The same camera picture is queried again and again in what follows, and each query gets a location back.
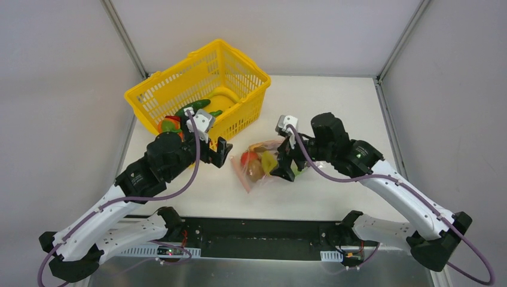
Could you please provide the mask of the yellow plastic basket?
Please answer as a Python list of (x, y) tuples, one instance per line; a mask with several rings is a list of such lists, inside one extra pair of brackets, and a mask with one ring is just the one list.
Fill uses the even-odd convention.
[(223, 113), (209, 132), (212, 140), (230, 140), (258, 119), (271, 78), (245, 53), (222, 39), (193, 51), (181, 62), (152, 74), (124, 94), (139, 122), (157, 135), (159, 122), (183, 106), (202, 99), (216, 87), (226, 87), (241, 99), (211, 98), (205, 111)]

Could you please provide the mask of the green bean toy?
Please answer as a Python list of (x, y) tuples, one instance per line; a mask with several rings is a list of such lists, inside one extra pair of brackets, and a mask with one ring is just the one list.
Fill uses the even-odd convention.
[(216, 118), (218, 116), (220, 116), (221, 114), (223, 113), (222, 110), (217, 110), (217, 111), (211, 111), (211, 112), (208, 112), (208, 114), (213, 117), (213, 118)]

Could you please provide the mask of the green cabbage toy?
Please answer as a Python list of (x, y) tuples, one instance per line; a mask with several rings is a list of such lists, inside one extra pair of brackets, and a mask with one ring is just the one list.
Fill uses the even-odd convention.
[(302, 169), (299, 169), (298, 166), (294, 163), (291, 165), (291, 170), (294, 173), (295, 177), (297, 177), (307, 170), (307, 166), (304, 166)]

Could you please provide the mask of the clear pink-dotted zip bag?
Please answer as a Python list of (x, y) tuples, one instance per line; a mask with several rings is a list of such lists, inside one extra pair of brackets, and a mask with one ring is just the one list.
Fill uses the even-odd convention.
[(282, 139), (275, 139), (253, 143), (230, 158), (234, 174), (248, 194), (256, 189), (289, 184), (289, 181), (271, 174), (278, 167), (277, 149), (282, 142)]

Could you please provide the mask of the green cucumber toy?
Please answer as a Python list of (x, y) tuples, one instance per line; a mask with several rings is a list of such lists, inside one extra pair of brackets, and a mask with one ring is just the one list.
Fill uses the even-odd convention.
[(207, 107), (208, 105), (210, 105), (210, 103), (211, 103), (210, 99), (202, 99), (202, 100), (197, 100), (197, 101), (191, 102), (191, 103), (183, 106), (182, 108), (180, 108), (175, 113), (175, 116), (183, 117), (185, 114), (184, 113), (185, 109), (187, 109), (187, 108), (192, 108), (194, 112), (197, 112), (199, 109), (203, 109), (203, 108)]

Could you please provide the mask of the yellow-green pepper toy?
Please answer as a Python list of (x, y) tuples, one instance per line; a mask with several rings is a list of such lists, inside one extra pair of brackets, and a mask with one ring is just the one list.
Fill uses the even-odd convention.
[(277, 158), (270, 151), (261, 154), (261, 167), (265, 175), (270, 176), (271, 171), (278, 165)]

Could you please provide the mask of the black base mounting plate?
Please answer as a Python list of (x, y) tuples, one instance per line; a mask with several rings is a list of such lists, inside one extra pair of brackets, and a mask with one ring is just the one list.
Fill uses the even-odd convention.
[(359, 249), (363, 243), (336, 221), (184, 217), (164, 242), (197, 248), (204, 258), (317, 261), (321, 252)]

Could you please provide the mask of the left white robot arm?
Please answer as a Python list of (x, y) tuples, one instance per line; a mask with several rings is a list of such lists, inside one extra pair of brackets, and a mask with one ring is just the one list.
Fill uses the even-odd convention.
[(111, 228), (147, 202), (161, 201), (159, 194), (167, 184), (190, 165), (198, 168), (204, 162), (222, 167), (232, 148), (222, 137), (213, 150), (193, 133), (184, 138), (172, 132), (159, 134), (147, 145), (143, 157), (128, 165), (80, 219), (60, 232), (40, 235), (41, 247), (48, 253), (42, 266), (48, 266), (52, 275), (65, 283), (75, 283), (134, 245), (162, 238), (177, 241), (182, 236), (183, 222), (172, 207), (161, 207), (147, 219), (120, 230)]

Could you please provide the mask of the small orange toy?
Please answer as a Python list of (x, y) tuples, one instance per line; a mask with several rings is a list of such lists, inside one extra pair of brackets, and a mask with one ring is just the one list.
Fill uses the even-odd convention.
[(175, 115), (165, 116), (158, 124), (158, 133), (172, 132), (177, 133), (183, 140), (184, 135), (181, 129), (181, 118)]

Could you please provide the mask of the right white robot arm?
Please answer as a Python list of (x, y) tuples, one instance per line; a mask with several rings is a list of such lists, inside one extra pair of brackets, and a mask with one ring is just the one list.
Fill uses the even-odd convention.
[(470, 227), (471, 217), (464, 212), (451, 212), (428, 198), (371, 144), (350, 139), (343, 122), (332, 113), (311, 119), (313, 136), (298, 132), (297, 125), (294, 116), (279, 117), (275, 130), (283, 142), (271, 175), (292, 182), (296, 171), (318, 161), (329, 163), (341, 174), (342, 182), (362, 184), (405, 218), (404, 222), (387, 221), (353, 210), (340, 222), (342, 242), (384, 243), (409, 252), (432, 271), (442, 271)]

